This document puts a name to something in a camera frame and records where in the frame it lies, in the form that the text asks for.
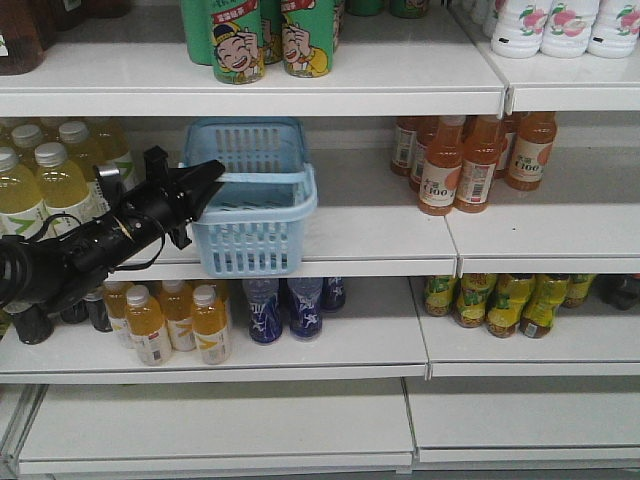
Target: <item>brown bottle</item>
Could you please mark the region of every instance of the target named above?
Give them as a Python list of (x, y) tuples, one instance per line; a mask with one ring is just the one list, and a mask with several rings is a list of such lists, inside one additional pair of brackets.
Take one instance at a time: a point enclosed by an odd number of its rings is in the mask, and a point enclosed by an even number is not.
[(44, 60), (35, 20), (24, 0), (0, 0), (0, 75), (20, 75)]
[(82, 6), (87, 17), (116, 18), (131, 11), (131, 0), (83, 0)]

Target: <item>bottle label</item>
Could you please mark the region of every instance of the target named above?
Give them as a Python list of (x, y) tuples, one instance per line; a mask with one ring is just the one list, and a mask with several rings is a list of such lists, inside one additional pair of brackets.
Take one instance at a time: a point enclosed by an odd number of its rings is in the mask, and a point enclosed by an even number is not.
[[(93, 215), (95, 214), (95, 204), (93, 203), (93, 197), (90, 193), (84, 198), (84, 200), (76, 203), (75, 205), (70, 205), (64, 208), (55, 208), (47, 205), (47, 210), (51, 215), (66, 213), (77, 218), (80, 223), (85, 223), (91, 221), (91, 219), (93, 218)], [(70, 217), (58, 218), (55, 220), (55, 222), (53, 222), (53, 228), (58, 235), (62, 235), (69, 230), (73, 230), (77, 226), (78, 222)]]
[(458, 185), (456, 198), (467, 203), (481, 204), (487, 201), (495, 163), (478, 165), (467, 160), (462, 162), (462, 178)]
[(29, 238), (40, 230), (47, 216), (44, 201), (41, 200), (23, 212), (0, 214), (0, 223), (9, 234)]
[(509, 164), (509, 176), (521, 182), (539, 182), (549, 161), (551, 143), (531, 143), (518, 137)]
[(420, 201), (432, 207), (447, 207), (453, 203), (456, 194), (460, 166), (454, 168), (436, 167), (427, 162), (420, 185)]
[(182, 320), (167, 320), (167, 329), (174, 349), (179, 352), (189, 352), (196, 348), (191, 317)]
[(145, 365), (160, 365), (171, 356), (171, 341), (164, 325), (149, 335), (134, 335), (132, 333), (131, 341), (138, 358)]
[(398, 167), (407, 168), (413, 156), (416, 132), (396, 127), (396, 151), (393, 163)]
[(196, 344), (202, 361), (208, 365), (215, 365), (225, 361), (231, 353), (231, 338), (225, 326), (222, 330), (211, 335), (195, 332)]

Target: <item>green can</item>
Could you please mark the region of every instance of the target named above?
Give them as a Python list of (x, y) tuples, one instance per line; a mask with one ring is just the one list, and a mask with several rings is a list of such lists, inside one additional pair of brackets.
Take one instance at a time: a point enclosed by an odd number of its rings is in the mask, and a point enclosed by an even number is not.
[(347, 12), (351, 15), (369, 17), (384, 10), (384, 0), (347, 0)]
[(271, 65), (282, 60), (282, 14), (280, 0), (260, 0), (264, 63)]
[(215, 77), (242, 85), (264, 77), (259, 0), (207, 0)]
[(429, 0), (390, 0), (391, 15), (400, 18), (424, 17), (429, 8)]
[(334, 2), (281, 0), (282, 59), (296, 77), (326, 75), (333, 65)]

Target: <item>white shelf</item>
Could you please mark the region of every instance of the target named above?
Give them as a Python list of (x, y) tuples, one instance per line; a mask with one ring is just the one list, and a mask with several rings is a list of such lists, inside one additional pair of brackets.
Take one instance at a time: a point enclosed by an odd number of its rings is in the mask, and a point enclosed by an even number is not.
[(412, 279), (432, 378), (640, 374), (638, 309), (620, 312), (592, 292), (581, 307), (559, 309), (545, 337), (531, 339), (516, 332), (501, 339), (484, 327), (466, 329), (450, 316), (428, 315), (422, 285)]
[(3, 115), (498, 114), (504, 85), (446, 9), (403, 20), (348, 16), (333, 71), (317, 79), (281, 65), (245, 86), (191, 63), (179, 8), (137, 7), (61, 35), (42, 65), (0, 78)]
[(397, 379), (55, 385), (20, 471), (169, 478), (406, 469), (413, 441), (404, 400)]
[(314, 341), (295, 340), (288, 324), (273, 345), (248, 333), (248, 310), (239, 288), (235, 300), (231, 357), (205, 365), (198, 353), (173, 352), (158, 367), (140, 363), (114, 334), (88, 323), (56, 325), (51, 337), (27, 346), (11, 329), (0, 342), (0, 382), (118, 384), (324, 380), (420, 376), (427, 357), (406, 278), (347, 279), (347, 303), (326, 314)]
[(554, 58), (501, 57), (460, 7), (451, 8), (462, 28), (508, 87), (505, 111), (595, 111), (640, 109), (640, 48), (630, 57), (600, 58), (590, 53)]
[(636, 148), (556, 148), (538, 190), (497, 180), (484, 212), (447, 215), (459, 271), (639, 272), (637, 155)]
[[(445, 220), (420, 212), (405, 177), (389, 169), (384, 149), (315, 150), (319, 206), (306, 220), (302, 265), (292, 276), (452, 274), (457, 252)], [(128, 264), (142, 263), (159, 243)], [(206, 278), (195, 244), (180, 251), (170, 242), (149, 269), (118, 272), (114, 279)]]
[(640, 391), (625, 378), (407, 380), (416, 468), (638, 468)]

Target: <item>orange juice bottle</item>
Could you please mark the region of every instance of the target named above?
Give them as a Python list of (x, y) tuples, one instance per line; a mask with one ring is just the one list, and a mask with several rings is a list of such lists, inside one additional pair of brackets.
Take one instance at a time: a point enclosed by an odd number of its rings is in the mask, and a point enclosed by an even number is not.
[(191, 317), (202, 361), (215, 365), (229, 358), (231, 336), (227, 315), (222, 299), (211, 285), (200, 285), (193, 291)]
[(409, 186), (416, 192), (420, 191), (422, 171), (424, 170), (424, 162), (427, 158), (427, 149), (433, 139), (436, 138), (437, 131), (438, 117), (436, 115), (422, 118), (418, 132), (416, 133), (416, 143), (411, 160), (411, 173), (409, 174)]
[(451, 211), (462, 163), (464, 115), (442, 116), (424, 163), (418, 207), (429, 215)]
[(495, 115), (477, 118), (473, 132), (464, 142), (462, 174), (453, 206), (468, 213), (487, 208), (493, 172), (502, 147), (500, 120)]
[(536, 190), (558, 133), (555, 112), (532, 112), (518, 128), (506, 182), (516, 190)]

